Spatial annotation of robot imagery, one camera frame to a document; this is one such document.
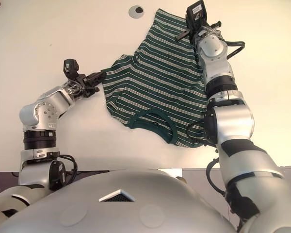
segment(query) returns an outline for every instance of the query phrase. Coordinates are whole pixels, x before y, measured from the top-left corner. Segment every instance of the black cable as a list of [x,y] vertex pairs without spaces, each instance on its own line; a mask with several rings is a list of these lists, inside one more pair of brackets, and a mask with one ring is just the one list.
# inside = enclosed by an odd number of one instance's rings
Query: black cable
[[208,165],[207,165],[207,168],[206,168],[206,177],[207,177],[207,180],[209,182],[209,184],[213,187],[213,189],[215,191],[217,191],[218,193],[220,193],[223,197],[225,196],[225,191],[221,190],[220,188],[218,188],[211,180],[210,178],[210,172],[211,172],[211,169],[213,168],[213,166],[215,164],[217,164],[219,162],[219,158],[217,159],[213,159]]
[[195,126],[195,125],[198,125],[198,124],[203,124],[203,120],[200,120],[200,121],[196,121],[196,122],[193,122],[192,124],[189,124],[188,127],[186,128],[185,130],[185,133],[187,135],[187,137],[189,139],[191,139],[194,143],[201,143],[201,144],[204,144],[204,146],[208,145],[208,146],[211,146],[211,147],[216,147],[215,144],[212,144],[204,139],[200,139],[200,138],[197,138],[197,137],[192,137],[190,134],[189,134],[189,131],[190,129]]
[[233,52],[231,52],[226,58],[230,59],[232,56],[236,55],[237,53],[239,53],[240,51],[242,51],[244,49],[245,43],[243,41],[226,41],[225,42],[227,44],[227,46],[239,46],[238,49],[234,50]]
[[75,161],[75,159],[71,155],[62,154],[59,157],[63,158],[63,159],[66,159],[66,160],[69,160],[69,161],[71,161],[73,163],[73,169],[71,170],[72,171],[71,178],[70,178],[69,181],[66,182],[66,185],[71,184],[75,180],[75,178],[77,176],[78,164],[77,164],[77,162]]
[[239,219],[239,224],[238,224],[238,227],[237,227],[237,232],[240,232],[241,229],[243,227],[243,221],[241,219]]
[[12,176],[18,177],[18,175],[14,174],[14,172],[11,172]]

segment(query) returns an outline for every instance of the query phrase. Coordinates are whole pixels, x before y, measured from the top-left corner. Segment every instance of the label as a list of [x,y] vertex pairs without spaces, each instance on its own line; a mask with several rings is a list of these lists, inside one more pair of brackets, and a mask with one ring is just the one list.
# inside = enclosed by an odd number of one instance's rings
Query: label
[[202,5],[201,4],[199,4],[197,7],[194,7],[193,8],[193,14],[195,15],[197,12],[199,12],[199,11],[201,11],[201,9],[202,9]]
[[48,124],[48,127],[49,128],[56,128],[56,123],[49,123]]

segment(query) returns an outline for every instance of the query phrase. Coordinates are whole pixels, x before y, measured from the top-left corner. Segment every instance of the green striped shirt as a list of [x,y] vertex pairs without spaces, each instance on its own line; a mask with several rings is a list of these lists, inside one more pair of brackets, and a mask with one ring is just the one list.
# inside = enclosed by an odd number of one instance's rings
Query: green striped shirt
[[[135,54],[122,55],[103,70],[103,88],[109,112],[125,126],[193,148],[201,144],[192,142],[185,130],[203,119],[207,99],[193,46],[188,39],[174,40],[185,29],[185,19],[159,9]],[[190,134],[202,137],[203,129],[194,126]]]

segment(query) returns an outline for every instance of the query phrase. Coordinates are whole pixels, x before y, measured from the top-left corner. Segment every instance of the robotic arm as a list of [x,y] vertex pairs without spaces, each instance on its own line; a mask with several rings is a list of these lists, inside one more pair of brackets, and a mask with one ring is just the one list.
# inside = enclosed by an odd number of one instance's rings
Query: robotic arm
[[[217,30],[221,22],[207,23],[202,0],[187,9],[189,35],[204,69],[208,98],[204,135],[215,145],[226,187],[225,198],[244,224],[242,233],[291,233],[291,188],[267,152],[253,144],[253,115],[235,84],[228,59],[244,48],[226,42]],[[240,46],[230,55],[228,46]]]
[[[74,180],[77,172],[74,158],[60,155],[56,147],[57,121],[75,101],[98,92],[96,86],[106,78],[105,72],[85,76],[78,74],[78,70],[76,60],[65,60],[64,73],[68,81],[21,109],[19,116],[23,123],[25,149],[21,152],[19,186],[0,193],[0,224]],[[59,157],[74,163],[69,180],[64,163],[57,160]]]
[[23,123],[25,150],[21,152],[19,185],[39,184],[56,191],[69,183],[65,165],[57,161],[60,157],[56,147],[57,121],[76,100],[99,91],[96,86],[106,77],[106,73],[80,75],[78,70],[76,60],[65,60],[64,73],[68,81],[21,109],[19,116]]

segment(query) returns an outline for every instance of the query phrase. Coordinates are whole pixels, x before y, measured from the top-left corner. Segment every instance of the striped shirt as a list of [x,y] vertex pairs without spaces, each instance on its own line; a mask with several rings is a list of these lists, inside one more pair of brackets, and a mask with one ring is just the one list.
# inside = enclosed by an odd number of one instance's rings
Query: striped shirt
[[[207,99],[193,46],[186,38],[174,40],[184,30],[185,19],[159,9],[134,55],[122,55],[103,70],[103,88],[109,112],[125,126],[194,148],[201,144],[189,139],[185,130],[203,119]],[[202,126],[194,126],[190,134],[202,137]]]

